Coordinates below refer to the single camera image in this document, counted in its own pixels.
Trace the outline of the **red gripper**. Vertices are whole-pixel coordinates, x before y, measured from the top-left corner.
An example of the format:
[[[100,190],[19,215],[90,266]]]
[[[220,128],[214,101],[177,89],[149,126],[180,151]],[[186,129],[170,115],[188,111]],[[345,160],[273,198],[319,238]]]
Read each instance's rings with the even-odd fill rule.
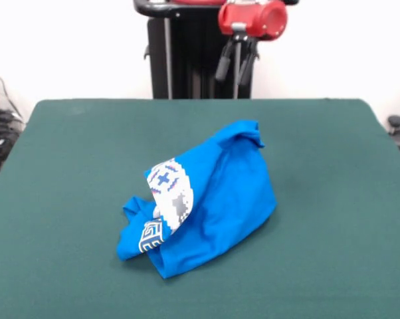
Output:
[[[257,52],[257,40],[273,41],[286,29],[288,13],[283,1],[227,1],[219,10],[218,24],[224,35],[246,35],[247,55],[239,70],[238,85],[247,85],[252,76]],[[237,42],[230,38],[223,47],[217,65],[215,80],[226,81],[233,65],[233,81],[238,75]]]

